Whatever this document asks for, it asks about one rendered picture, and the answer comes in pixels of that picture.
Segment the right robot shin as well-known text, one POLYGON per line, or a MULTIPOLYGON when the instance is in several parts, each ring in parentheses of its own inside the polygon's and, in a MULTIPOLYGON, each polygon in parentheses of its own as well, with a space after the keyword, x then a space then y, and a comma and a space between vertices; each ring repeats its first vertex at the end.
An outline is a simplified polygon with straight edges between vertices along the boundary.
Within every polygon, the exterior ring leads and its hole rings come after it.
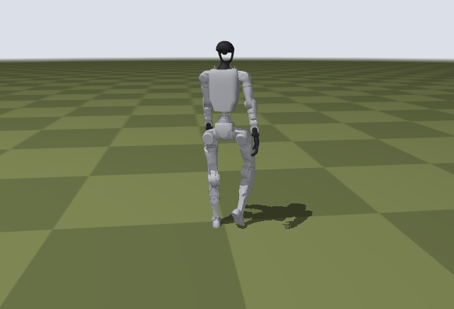
POLYGON ((247 178, 241 177, 240 179, 238 209, 241 211, 242 215, 245 209, 245 205, 247 203, 247 199, 252 191, 254 179, 255 179, 254 167, 249 168, 247 178))

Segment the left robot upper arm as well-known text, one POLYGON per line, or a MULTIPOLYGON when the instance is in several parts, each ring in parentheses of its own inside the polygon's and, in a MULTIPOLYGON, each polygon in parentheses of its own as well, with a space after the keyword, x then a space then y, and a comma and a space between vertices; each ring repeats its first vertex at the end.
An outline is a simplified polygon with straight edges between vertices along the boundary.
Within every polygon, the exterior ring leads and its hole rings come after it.
POLYGON ((209 71, 206 70, 199 75, 199 81, 201 83, 201 92, 204 97, 204 105, 211 105, 209 100, 209 71))

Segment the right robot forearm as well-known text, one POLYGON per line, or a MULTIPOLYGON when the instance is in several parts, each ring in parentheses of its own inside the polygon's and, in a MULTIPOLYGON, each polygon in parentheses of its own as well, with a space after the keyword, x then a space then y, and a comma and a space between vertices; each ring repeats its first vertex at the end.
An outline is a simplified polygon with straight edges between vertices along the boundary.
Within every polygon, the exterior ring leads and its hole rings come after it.
POLYGON ((253 134, 253 132, 252 132, 253 128, 257 128, 258 132, 259 132, 258 117, 257 117, 257 101, 255 99, 253 99, 252 105, 253 105, 253 107, 248 109, 247 113, 248 113, 248 120, 249 120, 249 125, 250 125, 250 132, 253 134))

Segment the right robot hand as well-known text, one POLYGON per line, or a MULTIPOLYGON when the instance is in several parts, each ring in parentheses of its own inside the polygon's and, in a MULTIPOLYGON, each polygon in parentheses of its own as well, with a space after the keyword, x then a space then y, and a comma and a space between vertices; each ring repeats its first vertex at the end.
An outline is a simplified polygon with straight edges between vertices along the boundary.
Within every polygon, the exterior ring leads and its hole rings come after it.
POLYGON ((253 128, 252 129, 252 136, 254 137, 254 147, 253 147, 253 150, 255 149, 254 153, 251 154, 251 156, 255 156, 257 153, 258 153, 258 147, 259 147, 259 137, 258 135, 258 129, 257 128, 253 128))

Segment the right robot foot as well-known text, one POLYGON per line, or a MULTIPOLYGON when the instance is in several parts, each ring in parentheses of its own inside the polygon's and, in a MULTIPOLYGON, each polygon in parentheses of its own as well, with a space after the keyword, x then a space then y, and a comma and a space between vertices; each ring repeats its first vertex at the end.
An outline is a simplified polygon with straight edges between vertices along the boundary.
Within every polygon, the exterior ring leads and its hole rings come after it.
POLYGON ((242 215, 242 213, 241 213, 241 211, 239 209, 233 210, 231 215, 233 216, 234 221, 235 221, 236 224, 245 226, 243 215, 242 215))

